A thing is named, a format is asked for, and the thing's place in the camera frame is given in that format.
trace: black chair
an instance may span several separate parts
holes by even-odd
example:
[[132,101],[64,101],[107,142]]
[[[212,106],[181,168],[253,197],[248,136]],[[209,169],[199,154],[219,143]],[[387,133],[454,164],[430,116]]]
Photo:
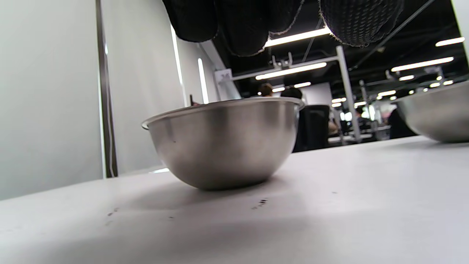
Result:
[[329,106],[309,105],[300,111],[293,152],[323,149],[328,145]]

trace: black ceiling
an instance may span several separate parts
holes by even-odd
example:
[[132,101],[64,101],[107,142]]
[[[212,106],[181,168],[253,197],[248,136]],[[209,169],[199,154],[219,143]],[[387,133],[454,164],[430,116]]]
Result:
[[[399,17],[397,25],[404,22],[416,10],[418,10],[427,0],[407,0],[406,6]],[[319,9],[317,0],[306,0],[300,11],[295,24],[291,30],[281,36],[285,37],[298,33],[308,32],[316,29],[319,21]],[[460,37],[459,29],[453,12],[451,0],[435,0],[428,8],[419,14],[414,20],[406,25],[399,33],[391,38],[385,45],[384,50],[374,52],[368,59],[360,64],[356,69],[350,70],[350,80],[354,93],[359,93],[359,81],[374,82],[386,79],[385,71],[392,67],[424,62],[433,59],[454,56],[455,60],[444,64],[443,71],[446,77],[455,78],[468,74],[469,69],[464,53],[463,44],[454,44],[444,47],[435,47],[435,43],[441,40],[454,39]],[[223,45],[221,39],[215,39],[214,43],[220,53],[225,65],[231,68],[233,76],[261,70],[272,69],[270,64],[272,55],[277,59],[288,59],[288,52],[292,53],[293,63],[300,63],[311,39],[299,40],[282,45],[272,46],[253,57],[236,57],[231,55]],[[340,45],[331,36],[316,37],[312,43],[310,52],[306,56],[306,61],[313,61],[329,56],[335,56],[335,47]],[[345,46],[345,57],[349,68],[353,68],[365,55],[372,51],[377,44],[368,47],[356,48]],[[408,71],[403,75],[413,73],[423,73],[422,69]],[[337,62],[328,63],[323,69],[314,70],[309,73],[296,74],[279,79],[270,79],[273,85],[294,84],[310,81],[312,83],[329,82],[334,97],[344,95],[342,78]],[[422,78],[414,79],[410,82],[421,82]],[[236,81],[243,97],[257,94],[257,89],[265,81],[256,81],[255,78]],[[383,86],[373,87],[376,90],[386,89]]]

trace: bowl rim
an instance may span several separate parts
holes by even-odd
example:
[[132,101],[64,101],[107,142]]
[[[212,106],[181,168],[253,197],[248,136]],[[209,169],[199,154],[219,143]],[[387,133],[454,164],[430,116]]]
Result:
[[254,97],[254,98],[218,101],[218,102],[212,102],[212,103],[202,104],[202,105],[197,105],[197,106],[184,107],[184,108],[168,111],[168,112],[156,115],[156,116],[152,116],[142,122],[142,128],[145,130],[148,130],[148,124],[164,119],[164,118],[183,116],[183,115],[197,113],[197,112],[201,112],[204,110],[210,110],[210,109],[219,108],[219,107],[252,104],[254,102],[291,102],[291,103],[298,105],[300,107],[299,110],[303,109],[305,106],[305,103],[302,100],[298,98],[293,98],[293,97],[262,97],[262,98]]
[[407,101],[409,99],[415,99],[415,98],[418,98],[418,97],[428,96],[429,94],[433,94],[433,93],[442,93],[442,92],[447,91],[447,90],[458,89],[458,88],[468,88],[469,89],[469,81],[460,82],[460,83],[457,83],[457,84],[445,86],[445,87],[434,89],[434,90],[427,91],[427,92],[424,92],[424,93],[416,93],[412,96],[405,96],[405,97],[402,97],[402,98],[398,98],[398,99],[392,101],[391,104],[397,104],[400,101],[404,101],[404,100]]

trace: white panel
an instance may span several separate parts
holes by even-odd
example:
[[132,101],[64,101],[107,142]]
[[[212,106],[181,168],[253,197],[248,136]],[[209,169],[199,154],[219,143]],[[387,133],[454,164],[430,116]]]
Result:
[[466,38],[464,47],[466,49],[466,56],[469,55],[469,1],[468,0],[452,0],[454,13],[459,25],[461,36]]
[[212,64],[211,60],[205,53],[201,50],[200,58],[204,62],[204,73],[205,73],[205,84],[207,85],[207,93],[209,102],[216,102],[218,101],[217,96],[217,87],[215,85],[215,80],[213,73],[215,72],[215,67]]
[[140,124],[184,107],[166,10],[152,0],[102,3],[119,173],[160,167]]
[[186,88],[186,96],[191,94],[194,101],[202,103],[202,88],[200,86],[199,66],[197,60],[200,51],[196,43],[177,40],[179,57],[181,60],[182,80]]
[[0,6],[0,199],[103,178],[95,2]]
[[329,83],[311,85],[301,88],[301,91],[303,92],[303,97],[308,102],[308,105],[331,105],[332,103],[331,87],[329,86]]

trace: white wall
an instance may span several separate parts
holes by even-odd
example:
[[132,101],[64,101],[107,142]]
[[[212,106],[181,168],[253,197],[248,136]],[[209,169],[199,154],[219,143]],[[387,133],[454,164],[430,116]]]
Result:
[[301,88],[301,91],[303,92],[303,98],[306,99],[308,105],[331,105],[332,103],[331,87],[329,83],[311,85]]
[[459,25],[461,35],[466,38],[464,47],[466,49],[466,56],[469,62],[469,1],[468,0],[452,0],[454,13]]
[[214,88],[209,87],[213,66],[197,44],[177,40],[182,86],[163,2],[102,0],[102,4],[119,174],[151,171],[163,164],[141,122],[183,108],[184,93],[203,102],[199,58],[204,60],[209,99],[215,101],[210,92]]
[[0,199],[103,178],[93,0],[0,5]]

